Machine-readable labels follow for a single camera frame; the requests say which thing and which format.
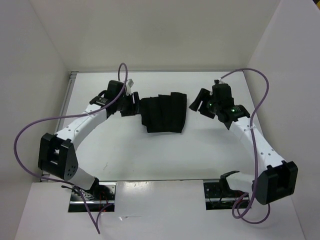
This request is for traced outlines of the black pleated skirt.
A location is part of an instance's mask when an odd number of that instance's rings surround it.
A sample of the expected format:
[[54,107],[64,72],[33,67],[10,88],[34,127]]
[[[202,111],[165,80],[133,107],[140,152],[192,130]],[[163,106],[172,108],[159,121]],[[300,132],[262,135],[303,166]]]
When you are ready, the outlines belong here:
[[181,134],[187,115],[187,95],[171,92],[142,98],[139,103],[141,124],[148,133]]

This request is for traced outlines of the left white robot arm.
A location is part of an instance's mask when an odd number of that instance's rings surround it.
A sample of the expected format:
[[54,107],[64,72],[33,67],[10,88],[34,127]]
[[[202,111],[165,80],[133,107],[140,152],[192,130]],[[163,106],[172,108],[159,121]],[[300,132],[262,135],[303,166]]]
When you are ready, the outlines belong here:
[[126,83],[111,80],[107,89],[89,102],[81,117],[55,134],[44,134],[40,140],[38,168],[76,185],[76,194],[83,194],[88,200],[106,193],[107,188],[97,177],[79,167],[76,150],[98,125],[116,112],[123,117],[138,114],[139,94],[131,92],[133,84],[131,79]]

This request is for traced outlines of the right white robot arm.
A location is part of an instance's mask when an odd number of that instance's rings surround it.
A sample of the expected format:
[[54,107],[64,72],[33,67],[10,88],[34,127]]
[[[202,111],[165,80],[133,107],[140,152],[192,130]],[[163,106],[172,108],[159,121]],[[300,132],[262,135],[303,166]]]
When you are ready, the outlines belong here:
[[272,148],[251,122],[247,109],[234,103],[227,83],[216,81],[212,90],[202,88],[189,108],[211,119],[217,117],[257,164],[252,175],[238,170],[222,174],[219,191],[223,196],[229,197],[236,191],[253,193],[261,205],[267,205],[294,193],[297,165],[293,161],[287,162]]

